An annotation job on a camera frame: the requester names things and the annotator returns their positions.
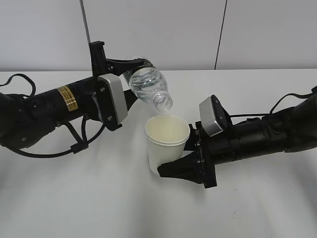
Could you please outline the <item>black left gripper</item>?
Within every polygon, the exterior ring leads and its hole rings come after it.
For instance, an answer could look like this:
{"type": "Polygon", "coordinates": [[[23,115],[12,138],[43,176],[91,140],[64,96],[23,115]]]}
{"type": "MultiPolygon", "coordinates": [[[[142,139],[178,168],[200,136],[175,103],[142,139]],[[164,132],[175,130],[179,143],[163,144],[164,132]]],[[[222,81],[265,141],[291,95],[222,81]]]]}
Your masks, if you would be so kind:
{"type": "MultiPolygon", "coordinates": [[[[89,50],[91,56],[92,74],[95,79],[100,75],[112,73],[120,76],[127,71],[135,68],[151,67],[152,63],[145,58],[136,58],[129,60],[107,59],[104,51],[105,43],[102,41],[95,41],[89,43],[89,50]]],[[[133,104],[138,100],[137,96],[131,89],[124,90],[125,110],[128,112],[133,104]]]]}

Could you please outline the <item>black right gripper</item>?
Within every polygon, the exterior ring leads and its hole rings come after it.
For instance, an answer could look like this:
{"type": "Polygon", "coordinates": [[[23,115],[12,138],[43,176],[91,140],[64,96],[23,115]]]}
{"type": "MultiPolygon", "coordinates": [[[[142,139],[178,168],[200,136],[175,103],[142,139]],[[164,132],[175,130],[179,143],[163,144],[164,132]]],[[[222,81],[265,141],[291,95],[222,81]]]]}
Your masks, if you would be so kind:
{"type": "Polygon", "coordinates": [[[183,179],[204,188],[217,186],[214,164],[206,149],[206,133],[200,121],[189,124],[190,135],[185,143],[184,151],[190,154],[172,162],[158,166],[157,170],[161,178],[183,179]]]}

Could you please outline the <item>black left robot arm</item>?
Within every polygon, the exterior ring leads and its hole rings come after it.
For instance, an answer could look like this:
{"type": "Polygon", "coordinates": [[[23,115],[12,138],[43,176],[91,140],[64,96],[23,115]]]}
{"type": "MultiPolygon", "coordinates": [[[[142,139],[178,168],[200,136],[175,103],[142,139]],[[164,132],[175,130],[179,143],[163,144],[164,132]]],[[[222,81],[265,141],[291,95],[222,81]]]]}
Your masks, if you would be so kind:
{"type": "Polygon", "coordinates": [[[137,97],[123,90],[120,76],[152,66],[147,59],[108,59],[104,42],[89,44],[92,76],[36,94],[0,95],[0,144],[13,149],[33,146],[44,136],[79,117],[99,121],[115,131],[122,126],[137,97]]]}

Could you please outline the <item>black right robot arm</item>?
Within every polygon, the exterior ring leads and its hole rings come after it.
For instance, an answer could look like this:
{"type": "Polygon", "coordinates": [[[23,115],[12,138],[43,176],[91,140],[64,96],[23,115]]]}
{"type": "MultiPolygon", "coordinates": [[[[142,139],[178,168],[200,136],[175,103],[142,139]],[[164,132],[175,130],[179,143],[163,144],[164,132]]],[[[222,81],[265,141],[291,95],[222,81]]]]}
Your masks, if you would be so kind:
{"type": "Polygon", "coordinates": [[[205,188],[217,186],[215,166],[279,152],[295,153],[317,146],[317,89],[306,95],[293,94],[303,102],[278,112],[247,114],[232,123],[233,116],[215,95],[199,105],[200,121],[189,126],[184,149],[190,154],[162,163],[162,178],[184,179],[205,188]]]}

